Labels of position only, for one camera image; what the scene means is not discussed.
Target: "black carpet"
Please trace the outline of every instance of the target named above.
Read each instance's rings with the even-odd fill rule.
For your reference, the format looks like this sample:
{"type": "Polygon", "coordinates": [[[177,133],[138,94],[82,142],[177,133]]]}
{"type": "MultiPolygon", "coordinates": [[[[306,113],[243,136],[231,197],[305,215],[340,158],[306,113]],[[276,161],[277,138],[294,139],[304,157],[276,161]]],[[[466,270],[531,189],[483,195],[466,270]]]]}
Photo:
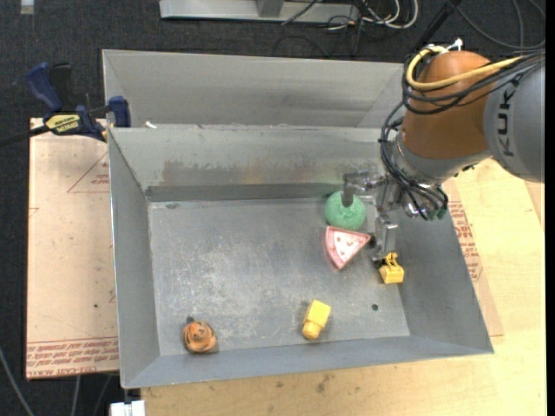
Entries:
{"type": "MultiPolygon", "coordinates": [[[[410,29],[367,26],[356,35],[331,35],[322,28],[291,23],[162,21],[160,0],[35,0],[35,14],[21,15],[21,0],[0,0],[0,139],[24,133],[27,119],[46,112],[25,85],[25,73],[40,62],[69,62],[76,93],[91,106],[103,103],[101,51],[138,49],[222,55],[329,57],[333,60],[400,62],[446,0],[419,0],[420,17],[410,29]]],[[[545,10],[546,0],[532,0],[545,10]]],[[[517,0],[525,44],[541,42],[545,20],[526,0],[517,0]]],[[[478,27],[505,43],[519,44],[511,0],[464,0],[461,8],[478,27]]],[[[451,43],[498,59],[514,52],[485,38],[453,13],[430,40],[451,43]]],[[[75,378],[28,382],[23,376],[29,145],[0,148],[0,347],[36,416],[70,414],[75,378]]],[[[76,414],[91,415],[106,383],[102,374],[82,377],[76,414]]],[[[117,378],[108,383],[99,414],[122,401],[117,378]]],[[[0,368],[0,415],[25,414],[0,368]]]]}

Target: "electrical cable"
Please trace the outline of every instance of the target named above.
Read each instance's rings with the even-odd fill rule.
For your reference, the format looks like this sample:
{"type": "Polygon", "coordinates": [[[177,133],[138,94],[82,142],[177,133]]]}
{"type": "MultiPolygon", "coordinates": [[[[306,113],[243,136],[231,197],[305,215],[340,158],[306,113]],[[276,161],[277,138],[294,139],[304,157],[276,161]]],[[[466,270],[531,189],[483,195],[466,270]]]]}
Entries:
{"type": "Polygon", "coordinates": [[[79,389],[81,388],[81,375],[75,380],[75,391],[73,392],[73,402],[71,403],[71,416],[77,412],[77,400],[79,399],[79,389]]]}
{"type": "Polygon", "coordinates": [[[495,83],[496,81],[500,81],[505,77],[515,74],[519,71],[522,71],[525,73],[530,72],[533,69],[535,69],[537,66],[542,66],[543,63],[545,63],[544,50],[534,51],[528,54],[524,54],[516,57],[516,60],[513,63],[506,65],[504,68],[497,69],[494,73],[490,75],[486,75],[484,78],[475,82],[473,85],[469,86],[468,88],[462,89],[460,91],[454,91],[450,94],[437,95],[437,96],[426,95],[422,91],[420,93],[416,92],[415,89],[408,83],[408,80],[405,78],[406,77],[405,75],[402,79],[403,101],[405,103],[405,107],[416,114],[437,114],[439,112],[445,111],[446,109],[449,109],[454,106],[468,105],[478,100],[480,97],[490,94],[493,91],[499,90],[500,88],[505,86],[507,82],[496,86],[495,88],[491,89],[490,91],[488,91],[486,94],[483,94],[482,96],[475,97],[470,101],[465,101],[464,103],[461,103],[461,101],[465,99],[467,96],[469,96],[472,92],[478,89],[481,89],[483,87],[486,87],[491,83],[495,83]],[[437,106],[437,108],[426,109],[426,110],[414,108],[409,103],[411,99],[418,100],[418,101],[425,101],[427,103],[437,106]],[[440,104],[439,103],[440,101],[449,101],[449,102],[445,104],[440,104]]]}
{"type": "Polygon", "coordinates": [[[418,91],[424,92],[424,91],[432,91],[434,89],[441,89],[444,87],[447,87],[449,85],[453,85],[454,83],[461,81],[461,80],[465,80],[465,79],[469,79],[471,77],[476,77],[478,75],[483,75],[486,74],[490,71],[494,71],[497,69],[501,69],[504,67],[507,67],[509,65],[512,65],[513,63],[515,63],[516,61],[518,61],[520,59],[521,56],[518,57],[513,57],[510,59],[505,59],[505,60],[501,60],[499,62],[494,62],[494,63],[490,63],[486,66],[480,67],[480,68],[476,68],[473,69],[471,71],[467,71],[466,73],[462,73],[459,75],[454,75],[453,77],[448,77],[447,79],[442,79],[439,81],[430,81],[430,82],[419,82],[416,81],[414,79],[414,71],[415,71],[415,67],[418,64],[418,62],[425,57],[426,55],[429,54],[441,54],[441,53],[445,53],[447,50],[441,46],[434,46],[434,45],[430,45],[428,47],[426,47],[425,49],[422,49],[417,55],[415,55],[415,57],[413,57],[413,59],[409,62],[408,66],[407,66],[407,72],[405,73],[405,77],[407,79],[407,83],[411,88],[414,88],[418,91]]]}
{"type": "Polygon", "coordinates": [[[418,18],[418,14],[419,14],[418,0],[410,0],[410,2],[412,2],[413,6],[414,6],[414,13],[412,15],[412,18],[409,21],[407,21],[403,24],[394,23],[394,21],[396,21],[397,18],[399,17],[400,10],[401,10],[401,5],[399,3],[399,0],[394,0],[394,2],[395,2],[395,7],[396,7],[395,15],[383,18],[383,17],[378,16],[376,14],[376,12],[374,10],[372,10],[372,8],[369,7],[368,0],[362,0],[362,4],[363,4],[364,8],[370,13],[370,15],[372,17],[374,17],[374,18],[372,18],[372,17],[369,17],[369,16],[364,16],[362,18],[363,21],[378,24],[378,25],[387,26],[388,28],[391,28],[391,29],[407,29],[407,28],[410,28],[413,24],[415,24],[415,22],[418,18]]]}
{"type": "Polygon", "coordinates": [[[109,374],[107,379],[104,381],[104,385],[102,386],[101,392],[98,395],[98,399],[96,400],[96,404],[95,404],[95,409],[93,410],[93,414],[92,416],[96,416],[96,414],[98,413],[98,411],[101,408],[101,403],[102,403],[102,398],[104,398],[104,393],[106,392],[106,390],[108,389],[108,385],[110,384],[110,381],[112,380],[112,378],[114,378],[113,374],[109,374]]]}
{"type": "Polygon", "coordinates": [[[17,398],[19,399],[19,402],[21,402],[21,405],[25,409],[25,412],[29,416],[35,416],[31,408],[29,407],[27,400],[23,397],[23,393],[21,392],[21,389],[17,385],[16,379],[11,373],[10,366],[8,365],[8,362],[6,361],[6,358],[3,355],[2,347],[0,347],[0,361],[2,362],[3,370],[6,372],[6,375],[8,376],[8,380],[10,381],[11,387],[13,388],[14,392],[16,392],[17,398]]]}
{"type": "Polygon", "coordinates": [[[324,47],[318,43],[316,40],[311,39],[308,36],[301,36],[301,35],[291,35],[291,36],[282,36],[280,37],[277,42],[274,43],[274,45],[271,48],[271,55],[275,56],[276,55],[276,49],[278,48],[278,46],[287,39],[298,39],[298,40],[304,40],[305,42],[310,43],[314,48],[318,49],[320,51],[320,53],[327,59],[331,58],[331,55],[328,51],[326,51],[324,49],[324,47]]]}
{"type": "Polygon", "coordinates": [[[402,120],[398,120],[396,123],[391,124],[391,120],[395,113],[402,107],[403,102],[399,102],[396,107],[392,110],[392,112],[388,115],[386,120],[382,125],[381,135],[380,135],[380,154],[382,157],[382,162],[385,165],[389,177],[396,182],[396,184],[400,187],[401,191],[406,193],[411,201],[413,202],[416,210],[418,211],[419,215],[424,220],[430,220],[432,217],[430,213],[425,210],[425,207],[421,206],[418,200],[416,199],[416,195],[421,198],[424,198],[428,202],[430,202],[435,208],[435,210],[446,210],[447,209],[447,202],[448,199],[446,196],[437,190],[438,186],[434,189],[424,186],[423,184],[419,184],[415,180],[409,178],[406,174],[404,174],[394,163],[393,160],[389,157],[388,150],[386,146],[393,146],[393,142],[389,140],[389,134],[392,130],[396,129],[398,126],[401,125],[402,120]]]}
{"type": "MultiPolygon", "coordinates": [[[[541,14],[542,18],[545,20],[545,12],[533,1],[533,0],[526,0],[528,3],[530,3],[531,5],[533,5],[541,14]]],[[[481,29],[478,25],[476,25],[476,23],[474,23],[470,17],[459,7],[455,7],[456,10],[459,12],[459,14],[467,21],[467,23],[476,31],[478,31],[481,35],[483,35],[486,39],[497,43],[500,46],[504,46],[510,49],[538,49],[541,48],[545,45],[545,36],[544,39],[540,42],[537,43],[535,45],[530,45],[530,46],[525,46],[523,43],[523,22],[522,22],[522,15],[520,13],[519,10],[519,6],[516,4],[516,11],[517,11],[517,17],[519,19],[519,36],[520,36],[520,45],[513,45],[511,43],[508,42],[503,42],[499,39],[496,39],[490,35],[488,35],[483,29],[481,29]]]]}
{"type": "Polygon", "coordinates": [[[306,5],[306,7],[304,7],[303,10],[300,10],[297,14],[295,14],[294,16],[290,17],[289,19],[287,19],[285,22],[281,23],[282,26],[284,26],[285,24],[294,22],[295,20],[297,20],[300,16],[303,16],[304,14],[306,14],[306,12],[308,12],[308,10],[310,8],[312,8],[312,6],[314,6],[316,3],[318,2],[318,0],[312,0],[310,3],[308,3],[306,5]]]}

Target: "yellow cable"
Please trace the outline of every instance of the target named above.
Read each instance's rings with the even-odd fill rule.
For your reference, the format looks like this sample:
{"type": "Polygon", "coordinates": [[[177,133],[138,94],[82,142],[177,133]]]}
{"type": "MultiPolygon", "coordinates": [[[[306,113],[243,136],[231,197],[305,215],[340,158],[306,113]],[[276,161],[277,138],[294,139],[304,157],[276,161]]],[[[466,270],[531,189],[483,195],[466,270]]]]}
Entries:
{"type": "Polygon", "coordinates": [[[412,88],[416,89],[416,90],[420,90],[420,91],[429,91],[431,89],[438,89],[438,88],[442,88],[445,87],[447,85],[452,85],[453,83],[456,83],[457,81],[461,81],[464,79],[468,79],[470,77],[475,77],[476,75],[482,75],[485,74],[489,71],[494,71],[496,69],[500,69],[500,68],[504,68],[507,65],[510,65],[512,63],[515,63],[516,61],[518,61],[521,57],[513,57],[511,59],[506,59],[506,60],[502,60],[500,62],[495,62],[495,63],[490,63],[489,65],[486,65],[482,68],[477,68],[477,69],[473,69],[472,71],[467,71],[466,73],[462,73],[459,75],[454,75],[453,77],[449,77],[447,79],[443,79],[443,80],[438,80],[438,81],[431,81],[428,83],[420,83],[418,81],[416,81],[413,78],[413,73],[415,71],[416,68],[416,64],[421,60],[422,57],[432,54],[432,53],[444,53],[447,52],[447,50],[441,46],[428,46],[425,49],[423,49],[422,51],[420,51],[417,55],[415,55],[415,57],[410,61],[410,63],[407,66],[407,82],[408,85],[411,86],[412,88]]]}

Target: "yellow block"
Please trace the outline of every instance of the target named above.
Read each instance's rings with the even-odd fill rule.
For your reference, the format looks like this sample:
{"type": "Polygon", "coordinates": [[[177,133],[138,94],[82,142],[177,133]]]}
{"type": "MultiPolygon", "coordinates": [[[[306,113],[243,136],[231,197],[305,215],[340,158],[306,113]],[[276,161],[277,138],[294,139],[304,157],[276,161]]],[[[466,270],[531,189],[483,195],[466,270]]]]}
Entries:
{"type": "Polygon", "coordinates": [[[391,252],[383,259],[383,265],[378,271],[384,283],[402,283],[405,278],[405,270],[397,263],[396,258],[397,253],[391,252]]]}
{"type": "Polygon", "coordinates": [[[307,339],[317,339],[320,331],[326,326],[330,312],[330,305],[314,299],[304,315],[303,336],[307,339]]]}

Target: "gray metal tray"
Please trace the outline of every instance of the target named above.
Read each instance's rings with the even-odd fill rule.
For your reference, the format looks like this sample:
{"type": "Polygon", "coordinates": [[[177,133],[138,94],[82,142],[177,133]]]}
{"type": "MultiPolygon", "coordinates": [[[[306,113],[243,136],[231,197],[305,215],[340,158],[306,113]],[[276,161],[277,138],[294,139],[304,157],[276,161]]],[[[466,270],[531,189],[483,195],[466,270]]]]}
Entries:
{"type": "Polygon", "coordinates": [[[343,270],[328,259],[326,197],[345,172],[381,169],[378,135],[352,127],[112,128],[121,384],[492,353],[449,216],[395,218],[401,285],[384,284],[366,250],[343,270]],[[302,321],[315,298],[332,307],[331,317],[307,341],[302,321]],[[214,326],[217,353],[185,350],[189,315],[214,326]]]}

